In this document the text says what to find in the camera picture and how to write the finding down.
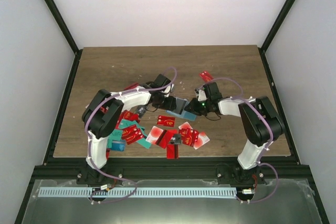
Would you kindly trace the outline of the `teal leather card holder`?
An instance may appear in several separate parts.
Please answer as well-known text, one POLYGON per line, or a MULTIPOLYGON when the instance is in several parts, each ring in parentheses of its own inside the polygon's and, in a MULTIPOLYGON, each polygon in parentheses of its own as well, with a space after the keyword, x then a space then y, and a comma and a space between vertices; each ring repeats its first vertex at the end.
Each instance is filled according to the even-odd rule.
POLYGON ((185 111, 185 107, 188 104, 189 101, 187 99, 176 98, 176 109, 173 111, 166 110, 166 112, 180 119, 195 121, 197 116, 191 112, 185 111))

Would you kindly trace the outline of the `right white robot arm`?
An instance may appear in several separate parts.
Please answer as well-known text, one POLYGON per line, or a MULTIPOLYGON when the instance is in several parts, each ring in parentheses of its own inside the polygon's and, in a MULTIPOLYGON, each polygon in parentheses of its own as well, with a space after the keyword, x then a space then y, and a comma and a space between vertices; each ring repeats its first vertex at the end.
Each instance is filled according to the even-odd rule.
POLYGON ((204 117, 215 113, 218 117, 241 118, 247 142, 237 157, 238 164, 230 168, 235 181, 241 184, 251 179, 264 153, 285 132, 283 120, 267 96, 249 99, 223 97, 216 82, 196 89, 195 98, 184 110, 204 117))

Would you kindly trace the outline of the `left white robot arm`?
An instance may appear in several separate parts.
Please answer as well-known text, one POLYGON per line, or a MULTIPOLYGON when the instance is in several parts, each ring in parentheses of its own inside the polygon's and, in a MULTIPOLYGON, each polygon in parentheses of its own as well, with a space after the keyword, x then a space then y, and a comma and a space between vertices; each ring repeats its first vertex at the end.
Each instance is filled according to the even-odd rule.
POLYGON ((82 115, 88 137, 86 162, 91 167, 88 176, 95 184, 102 184, 107 178, 107 170, 103 167, 107 163, 108 136, 116 128, 121 113, 148 104, 165 110, 176 108, 170 96, 174 81, 159 74, 154 81, 131 89, 119 92, 101 89, 96 93, 82 115))

